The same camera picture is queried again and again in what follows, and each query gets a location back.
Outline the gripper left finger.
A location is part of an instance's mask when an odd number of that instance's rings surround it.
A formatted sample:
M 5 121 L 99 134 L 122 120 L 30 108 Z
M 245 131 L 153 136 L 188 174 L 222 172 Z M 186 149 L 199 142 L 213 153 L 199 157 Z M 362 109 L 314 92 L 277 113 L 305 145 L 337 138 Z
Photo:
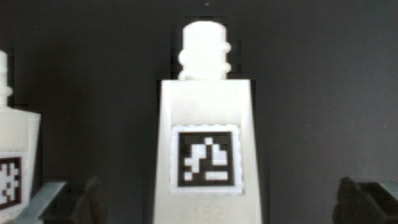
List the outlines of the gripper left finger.
M 10 224 L 110 224 L 99 178 L 48 182 Z

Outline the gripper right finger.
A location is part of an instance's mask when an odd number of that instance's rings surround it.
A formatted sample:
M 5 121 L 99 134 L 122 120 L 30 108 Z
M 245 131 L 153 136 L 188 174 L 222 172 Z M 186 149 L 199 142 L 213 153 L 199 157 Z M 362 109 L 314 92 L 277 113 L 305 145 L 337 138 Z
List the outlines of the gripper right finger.
M 341 179 L 332 223 L 398 224 L 398 182 Z

